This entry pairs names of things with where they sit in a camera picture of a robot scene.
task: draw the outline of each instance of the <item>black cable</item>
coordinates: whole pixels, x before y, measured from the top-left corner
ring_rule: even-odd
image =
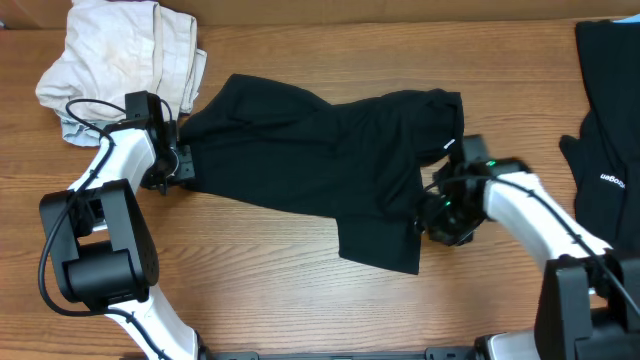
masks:
[[[427,187],[425,187],[424,191],[429,191],[429,190],[433,189],[434,187],[436,187],[438,185],[444,185],[444,184],[447,184],[447,183],[460,182],[460,181],[466,181],[466,180],[491,180],[491,181],[495,181],[497,183],[505,184],[505,185],[511,186],[513,188],[516,188],[516,189],[518,189],[518,190],[520,190],[522,192],[525,192],[530,197],[536,199],[545,209],[547,209],[547,211],[549,211],[549,213],[551,213],[551,215],[553,215],[553,217],[556,219],[556,221],[567,231],[567,234],[569,234],[569,236],[571,236],[573,238],[573,240],[578,245],[580,245],[580,247],[582,247],[582,249],[589,255],[589,257],[591,257],[593,259],[593,261],[595,261],[596,265],[600,268],[600,270],[602,270],[604,272],[605,277],[607,278],[607,280],[609,280],[611,282],[611,285],[613,285],[613,287],[620,293],[620,295],[622,295],[622,297],[624,298],[625,302],[631,307],[631,309],[633,309],[633,311],[636,313],[636,315],[638,317],[640,317],[640,308],[638,307],[638,304],[635,303],[635,301],[633,300],[633,298],[631,297],[629,292],[627,292],[627,290],[624,288],[622,283],[620,283],[620,280],[618,280],[616,275],[611,270],[609,270],[609,268],[604,263],[602,258],[600,256],[598,256],[589,247],[589,245],[587,245],[584,242],[584,240],[582,240],[582,236],[576,234],[573,231],[573,229],[571,228],[571,226],[569,226],[569,224],[567,224],[567,222],[564,221],[564,219],[560,216],[560,214],[558,214],[558,212],[553,207],[551,207],[551,205],[549,205],[548,202],[546,202],[543,198],[541,198],[538,194],[536,194],[535,191],[527,189],[524,186],[516,184],[516,183],[513,183],[511,181],[500,179],[500,178],[495,177],[495,176],[483,176],[483,175],[455,176],[455,177],[451,177],[451,178],[447,178],[447,179],[437,180],[437,181],[431,183],[430,185],[428,185]]]
[[[171,113],[171,106],[169,106],[169,103],[167,102],[167,100],[160,99],[160,102],[162,102],[164,106],[167,107],[167,110],[169,111],[169,121],[173,120],[173,114]]]
[[[91,103],[97,103],[97,104],[102,104],[102,105],[106,105],[106,106],[110,106],[114,109],[120,110],[122,112],[125,112],[124,109],[113,105],[111,103],[108,103],[106,101],[102,101],[102,100],[94,100],[94,99],[76,99],[76,100],[71,100],[67,103],[67,105],[65,106],[65,109],[67,111],[67,114],[69,114],[69,116],[71,116],[74,120],[76,120],[77,122],[79,122],[80,124],[88,127],[91,130],[96,131],[98,134],[100,134],[100,137],[105,137],[109,140],[109,147],[107,148],[106,153],[104,154],[104,156],[102,157],[102,159],[100,159],[100,161],[98,162],[98,164],[96,165],[96,167],[94,169],[92,169],[89,172],[89,176],[87,177],[87,179],[78,187],[78,189],[75,190],[75,192],[71,195],[71,197],[69,197],[69,200],[67,201],[67,204],[65,205],[65,207],[62,209],[62,211],[60,212],[60,215],[58,215],[58,218],[56,218],[56,221],[53,223],[53,226],[51,227],[51,232],[49,233],[49,236],[47,236],[47,240],[45,242],[44,248],[42,249],[42,255],[40,256],[40,264],[38,266],[38,288],[40,289],[40,295],[42,296],[42,299],[44,300],[44,302],[47,304],[47,306],[49,306],[49,308],[51,308],[51,310],[55,311],[56,313],[63,315],[63,316],[71,316],[71,317],[86,317],[86,316],[95,316],[95,315],[106,315],[106,314],[110,314],[110,315],[119,315],[122,316],[126,319],[126,321],[128,323],[133,324],[133,326],[138,330],[138,332],[140,332],[140,335],[142,336],[142,338],[145,340],[145,342],[147,343],[147,345],[158,355],[159,359],[166,359],[166,360],[171,360],[167,355],[164,354],[164,352],[162,350],[160,350],[156,344],[153,343],[153,341],[151,340],[151,337],[149,336],[149,334],[146,332],[146,330],[144,329],[144,327],[140,324],[140,322],[133,316],[133,314],[129,314],[126,311],[123,310],[119,310],[119,309],[107,309],[105,311],[73,311],[73,310],[67,310],[67,309],[63,309],[60,306],[58,306],[49,296],[49,293],[47,292],[47,287],[46,287],[46,283],[45,283],[45,268],[46,268],[46,264],[47,264],[47,258],[49,257],[49,253],[51,252],[51,247],[53,246],[53,242],[56,238],[56,235],[58,234],[58,231],[60,230],[60,227],[62,226],[62,221],[64,220],[65,216],[69,213],[69,210],[71,209],[71,207],[75,204],[76,200],[78,199],[78,196],[80,194],[82,194],[86,188],[98,177],[98,174],[100,173],[100,170],[102,170],[102,168],[104,167],[104,164],[107,162],[107,160],[109,160],[109,157],[111,156],[111,153],[113,152],[113,148],[115,147],[115,142],[113,141],[113,138],[111,137],[111,135],[109,135],[109,133],[105,132],[103,129],[100,129],[99,127],[79,118],[78,116],[76,116],[70,109],[71,105],[75,104],[75,103],[79,103],[79,102],[91,102]]]

